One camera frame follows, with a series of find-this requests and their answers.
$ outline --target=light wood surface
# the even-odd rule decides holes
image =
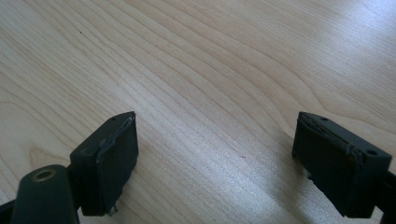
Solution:
[[[120,211],[82,223],[378,223],[290,152],[308,111],[396,156],[395,43],[391,0],[1,1],[0,203],[134,110]]]

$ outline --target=wood grain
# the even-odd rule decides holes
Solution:
[[[395,43],[390,0],[1,1],[0,203],[134,110],[120,211],[82,223],[378,223],[290,152],[309,111],[396,156]]]

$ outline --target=wooden table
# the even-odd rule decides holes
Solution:
[[[134,110],[120,211],[82,223],[378,223],[290,153],[308,111],[396,156],[395,43],[391,0],[1,1],[0,203]]]

